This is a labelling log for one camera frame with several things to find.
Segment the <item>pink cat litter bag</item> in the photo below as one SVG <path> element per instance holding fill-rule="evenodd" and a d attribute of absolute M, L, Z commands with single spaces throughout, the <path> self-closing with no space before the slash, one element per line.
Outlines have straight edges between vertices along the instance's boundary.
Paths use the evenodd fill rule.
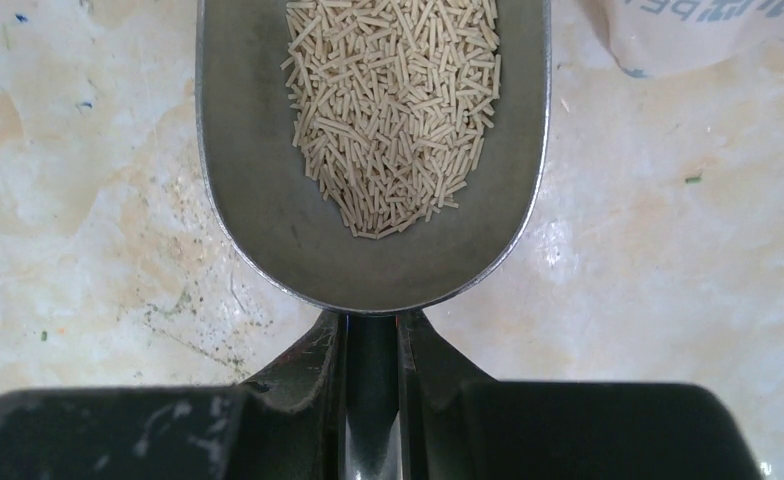
<path fill-rule="evenodd" d="M 784 0 L 583 1 L 596 34 L 632 78 L 712 66 L 765 41 L 784 43 Z"/>

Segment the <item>metal litter scoop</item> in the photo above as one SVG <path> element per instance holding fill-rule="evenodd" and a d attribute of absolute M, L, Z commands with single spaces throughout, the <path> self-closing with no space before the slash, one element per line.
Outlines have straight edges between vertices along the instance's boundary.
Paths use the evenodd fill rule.
<path fill-rule="evenodd" d="M 244 382 L 275 478 L 424 479 L 466 451 L 486 374 L 425 315 L 531 217 L 551 93 L 546 1 L 202 1 L 203 177 L 241 257 L 320 309 Z"/>

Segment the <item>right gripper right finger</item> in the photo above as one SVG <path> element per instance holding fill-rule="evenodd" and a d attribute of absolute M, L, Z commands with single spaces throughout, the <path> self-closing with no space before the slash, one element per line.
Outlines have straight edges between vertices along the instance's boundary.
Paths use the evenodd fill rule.
<path fill-rule="evenodd" d="M 396 316 L 405 479 L 473 479 L 464 390 L 494 380 L 445 340 L 423 311 Z"/>

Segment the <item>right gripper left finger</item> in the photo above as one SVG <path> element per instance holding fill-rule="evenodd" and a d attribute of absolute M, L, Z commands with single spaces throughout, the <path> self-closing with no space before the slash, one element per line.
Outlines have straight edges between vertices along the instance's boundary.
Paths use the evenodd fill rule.
<path fill-rule="evenodd" d="M 324 311 L 242 383 L 241 479 L 339 477 L 345 353 L 345 317 Z"/>

